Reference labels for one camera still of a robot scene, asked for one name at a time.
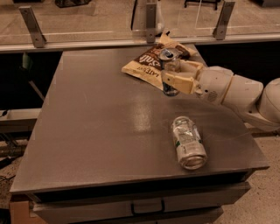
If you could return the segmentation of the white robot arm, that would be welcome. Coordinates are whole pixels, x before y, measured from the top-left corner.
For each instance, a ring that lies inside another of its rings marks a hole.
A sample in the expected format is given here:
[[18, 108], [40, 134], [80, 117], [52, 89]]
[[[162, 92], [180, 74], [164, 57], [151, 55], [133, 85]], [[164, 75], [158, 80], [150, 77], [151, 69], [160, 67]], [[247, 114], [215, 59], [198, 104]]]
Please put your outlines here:
[[279, 78], [264, 85], [221, 66], [178, 59], [163, 65], [162, 81], [165, 88], [232, 109], [260, 130], [280, 129]]

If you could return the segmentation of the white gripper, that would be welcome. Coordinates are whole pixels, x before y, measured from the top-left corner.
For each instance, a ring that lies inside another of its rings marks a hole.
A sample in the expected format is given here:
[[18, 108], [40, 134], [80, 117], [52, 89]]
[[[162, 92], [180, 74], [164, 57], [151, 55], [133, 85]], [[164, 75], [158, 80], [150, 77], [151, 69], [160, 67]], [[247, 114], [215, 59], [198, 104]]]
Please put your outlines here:
[[201, 62], [181, 59], [179, 73], [175, 73], [172, 86], [178, 92], [187, 95], [195, 93], [201, 100], [220, 105], [234, 73], [220, 66], [203, 67]]

